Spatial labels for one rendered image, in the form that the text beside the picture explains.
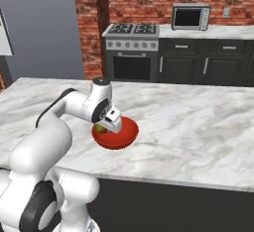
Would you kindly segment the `silver microwave oven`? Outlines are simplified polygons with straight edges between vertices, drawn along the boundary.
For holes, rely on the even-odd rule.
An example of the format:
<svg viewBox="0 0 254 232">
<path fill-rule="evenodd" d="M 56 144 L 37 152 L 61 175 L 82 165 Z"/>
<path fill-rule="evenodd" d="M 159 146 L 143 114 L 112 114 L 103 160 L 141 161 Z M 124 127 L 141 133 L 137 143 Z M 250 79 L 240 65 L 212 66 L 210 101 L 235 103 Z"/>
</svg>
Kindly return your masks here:
<svg viewBox="0 0 254 232">
<path fill-rule="evenodd" d="M 174 31 L 206 31 L 210 6 L 205 3 L 174 3 L 171 26 Z"/>
</svg>

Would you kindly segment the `dark base cupboard run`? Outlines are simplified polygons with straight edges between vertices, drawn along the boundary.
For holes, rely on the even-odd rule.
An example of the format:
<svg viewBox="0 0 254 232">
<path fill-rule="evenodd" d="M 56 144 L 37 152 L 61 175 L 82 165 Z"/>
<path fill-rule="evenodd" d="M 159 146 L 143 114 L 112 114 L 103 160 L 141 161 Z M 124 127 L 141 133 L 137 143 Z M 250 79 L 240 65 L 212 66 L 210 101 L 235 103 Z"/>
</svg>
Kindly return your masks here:
<svg viewBox="0 0 254 232">
<path fill-rule="evenodd" d="M 254 41 L 159 38 L 162 83 L 242 86 Z"/>
</svg>

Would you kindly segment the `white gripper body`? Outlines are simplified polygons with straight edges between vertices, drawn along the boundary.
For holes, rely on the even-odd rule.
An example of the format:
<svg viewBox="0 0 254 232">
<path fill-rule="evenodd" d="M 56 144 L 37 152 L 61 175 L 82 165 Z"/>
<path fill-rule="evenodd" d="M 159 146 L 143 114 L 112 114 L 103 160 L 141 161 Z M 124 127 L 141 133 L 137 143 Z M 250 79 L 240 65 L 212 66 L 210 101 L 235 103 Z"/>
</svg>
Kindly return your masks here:
<svg viewBox="0 0 254 232">
<path fill-rule="evenodd" d="M 122 121 L 120 116 L 113 117 L 112 115 L 109 115 L 97 122 L 97 125 L 100 125 L 113 133 L 119 133 L 122 128 Z"/>
</svg>

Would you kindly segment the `red bowl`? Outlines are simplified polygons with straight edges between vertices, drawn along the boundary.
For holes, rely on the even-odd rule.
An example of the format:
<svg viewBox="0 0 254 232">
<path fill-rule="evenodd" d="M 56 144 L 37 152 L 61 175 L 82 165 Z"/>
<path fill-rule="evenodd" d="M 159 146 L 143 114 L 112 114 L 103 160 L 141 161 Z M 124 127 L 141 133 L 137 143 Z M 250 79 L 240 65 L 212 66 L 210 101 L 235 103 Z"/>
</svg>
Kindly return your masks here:
<svg viewBox="0 0 254 232">
<path fill-rule="evenodd" d="M 120 150 L 130 146 L 139 134 L 139 126 L 128 117 L 121 117 L 122 128 L 119 133 L 98 132 L 96 126 L 91 128 L 91 135 L 94 141 L 101 147 L 109 150 Z"/>
</svg>

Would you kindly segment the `silver stove with oven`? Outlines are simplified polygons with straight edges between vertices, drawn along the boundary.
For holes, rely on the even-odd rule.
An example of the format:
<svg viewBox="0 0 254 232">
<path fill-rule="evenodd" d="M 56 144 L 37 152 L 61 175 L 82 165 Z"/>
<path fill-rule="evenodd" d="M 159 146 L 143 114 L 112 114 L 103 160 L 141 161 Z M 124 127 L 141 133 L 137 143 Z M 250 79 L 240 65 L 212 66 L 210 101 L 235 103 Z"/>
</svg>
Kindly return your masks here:
<svg viewBox="0 0 254 232">
<path fill-rule="evenodd" d="M 157 24 L 111 24 L 103 33 L 105 76 L 114 81 L 155 82 L 159 51 Z"/>
</svg>

